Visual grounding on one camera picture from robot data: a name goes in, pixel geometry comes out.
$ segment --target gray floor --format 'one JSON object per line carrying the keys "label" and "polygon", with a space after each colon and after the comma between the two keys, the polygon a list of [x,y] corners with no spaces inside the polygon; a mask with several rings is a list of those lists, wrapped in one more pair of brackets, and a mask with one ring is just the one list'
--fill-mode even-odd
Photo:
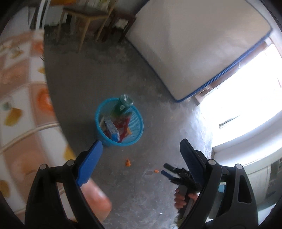
{"label": "gray floor", "polygon": [[[128,42],[112,36],[105,43],[45,29],[45,66],[51,99],[62,130],[78,154],[95,141],[94,114],[110,97],[129,94],[144,120],[141,139],[132,146],[105,148],[92,175],[113,203],[106,228],[172,228],[176,185],[155,169],[164,163],[185,167],[179,143],[211,156],[212,133],[193,100],[176,103],[158,76]],[[132,162],[125,167],[125,159]]]}

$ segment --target human hand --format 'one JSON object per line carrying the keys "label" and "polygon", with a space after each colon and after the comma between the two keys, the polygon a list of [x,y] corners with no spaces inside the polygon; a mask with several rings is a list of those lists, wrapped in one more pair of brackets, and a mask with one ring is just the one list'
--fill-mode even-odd
{"label": "human hand", "polygon": [[[175,190],[175,194],[174,194],[175,198],[174,198],[174,206],[176,209],[181,209],[183,208],[187,202],[185,201],[185,196],[182,196],[179,194],[179,189],[177,188]],[[188,197],[190,197],[192,200],[196,201],[197,198],[198,198],[198,195],[197,194],[193,194],[193,193],[189,193],[188,194]]]}

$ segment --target wooden chair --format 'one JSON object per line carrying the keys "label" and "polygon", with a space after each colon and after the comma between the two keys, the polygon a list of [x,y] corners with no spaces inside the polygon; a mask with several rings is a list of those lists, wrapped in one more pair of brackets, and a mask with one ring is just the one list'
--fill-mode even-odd
{"label": "wooden chair", "polygon": [[60,39],[61,26],[62,26],[62,21],[63,21],[65,13],[68,13],[72,16],[76,16],[78,18],[77,22],[76,22],[77,23],[76,28],[78,28],[80,20],[85,20],[85,26],[84,26],[84,29],[83,29],[83,32],[82,32],[80,45],[79,45],[79,48],[78,48],[78,53],[81,50],[81,47],[82,47],[82,44],[83,44],[83,41],[84,41],[84,38],[85,38],[85,35],[86,35],[86,32],[87,32],[87,29],[88,29],[90,22],[94,21],[94,20],[104,19],[104,22],[100,26],[100,29],[99,29],[97,36],[96,36],[96,39],[95,39],[95,42],[97,42],[98,38],[99,38],[99,36],[100,36],[100,34],[101,34],[101,32],[102,32],[102,30],[103,30],[103,28],[104,28],[104,26],[107,22],[107,19],[109,18],[111,12],[114,9],[116,2],[117,2],[117,0],[110,0],[108,11],[102,11],[102,10],[99,10],[97,8],[87,6],[86,5],[87,2],[85,3],[84,6],[73,4],[73,5],[64,7],[62,15],[61,15],[60,23],[59,23],[59,31],[58,31],[58,36],[57,36],[57,42]]}

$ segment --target silver screw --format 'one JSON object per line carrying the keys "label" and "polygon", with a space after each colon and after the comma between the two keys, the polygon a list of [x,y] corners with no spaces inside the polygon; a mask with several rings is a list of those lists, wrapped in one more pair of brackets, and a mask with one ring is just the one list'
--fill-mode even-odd
{"label": "silver screw", "polygon": [[208,162],[209,162],[210,165],[215,165],[216,164],[216,161],[213,160],[213,159],[208,160]]}
{"label": "silver screw", "polygon": [[46,168],[46,164],[42,164],[41,166],[40,166],[40,169],[45,169]]}
{"label": "silver screw", "polygon": [[73,164],[74,164],[74,160],[68,160],[68,161],[67,161],[67,165],[68,165],[68,166],[71,166],[71,165],[73,165]]}
{"label": "silver screw", "polygon": [[243,166],[240,165],[240,164],[237,164],[236,167],[237,167],[237,169],[242,169],[243,168]]}

